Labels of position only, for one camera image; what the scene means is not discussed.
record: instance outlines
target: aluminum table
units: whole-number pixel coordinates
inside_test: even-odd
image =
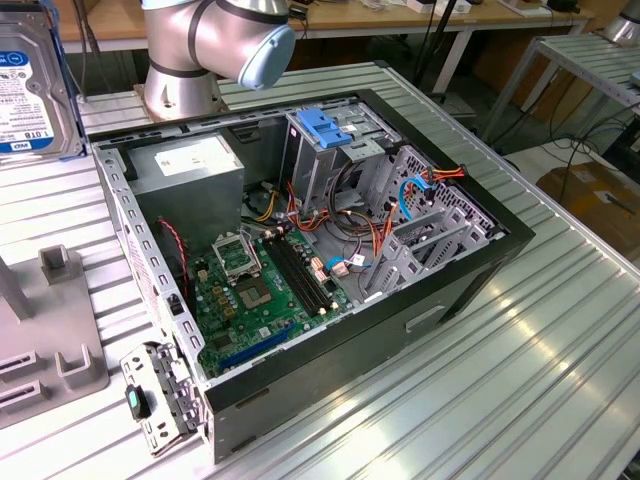
[[[232,109],[372,88],[536,232],[456,319],[214,466],[199,438],[148,454],[118,360],[155,337],[91,158],[0,173],[0,255],[84,259],[111,374],[103,391],[0,431],[3,478],[616,478],[640,447],[640,272],[391,69],[223,83]],[[148,123],[133,93],[89,131]],[[10,241],[3,240],[11,232]]]
[[[500,92],[482,132],[483,140],[489,139],[489,135],[500,121],[502,112],[537,55],[547,57],[551,64],[523,104],[523,110],[527,110],[541,95],[545,85],[561,67],[602,93],[600,100],[587,115],[586,118],[591,118],[591,122],[583,126],[583,131],[595,122],[607,97],[624,107],[632,107],[630,109],[636,113],[640,112],[640,88],[629,80],[632,73],[640,71],[640,47],[623,48],[596,34],[538,37],[531,41],[509,81]]]

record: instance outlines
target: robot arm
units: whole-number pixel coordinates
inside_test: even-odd
[[[269,88],[293,54],[285,0],[143,0],[142,8],[151,64],[145,104],[163,119],[219,110],[216,73]]]
[[[623,47],[633,47],[640,41],[640,0],[629,0],[603,35]]]

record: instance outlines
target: hard drive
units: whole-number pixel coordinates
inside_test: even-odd
[[[54,14],[0,2],[0,166],[86,154]]]

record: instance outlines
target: ram slot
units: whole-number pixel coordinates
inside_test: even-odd
[[[327,308],[330,304],[328,297],[311,277],[289,242],[278,239],[265,242],[263,246],[310,317],[318,315],[321,308]]]

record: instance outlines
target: hard drive label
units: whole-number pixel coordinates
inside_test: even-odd
[[[0,52],[0,153],[40,150],[53,142],[53,128],[33,82],[29,57]]]

